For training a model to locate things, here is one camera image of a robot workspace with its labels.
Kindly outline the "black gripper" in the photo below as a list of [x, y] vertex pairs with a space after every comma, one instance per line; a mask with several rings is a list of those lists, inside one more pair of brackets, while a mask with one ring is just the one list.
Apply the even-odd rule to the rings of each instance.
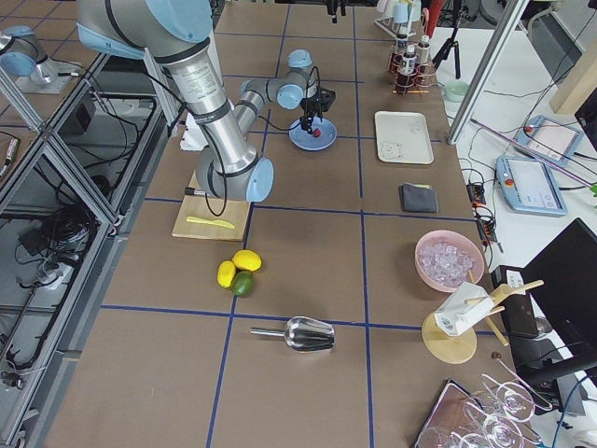
[[346, 1], [345, 0], [326, 0], [326, 11], [328, 15], [332, 15], [332, 23], [338, 23], [337, 15], [346, 14]]
[[303, 114], [299, 120], [300, 129], [308, 134], [313, 134], [315, 131], [313, 118], [318, 117], [321, 119], [334, 104], [335, 100], [335, 91], [320, 85], [312, 86], [308, 90], [308, 95], [300, 102], [300, 107], [303, 110]]

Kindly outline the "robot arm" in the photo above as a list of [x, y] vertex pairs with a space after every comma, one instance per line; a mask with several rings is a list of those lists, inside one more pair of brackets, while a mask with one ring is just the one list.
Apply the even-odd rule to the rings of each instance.
[[296, 49], [284, 77], [247, 81], [239, 102], [231, 104], [212, 59], [207, 1], [81, 1], [77, 31], [90, 49], [136, 60], [150, 54], [169, 72], [206, 141], [195, 173], [210, 197], [255, 203], [269, 196], [273, 164], [245, 139], [265, 104], [302, 108], [293, 128], [313, 134], [313, 122], [336, 98], [321, 86], [309, 51]]

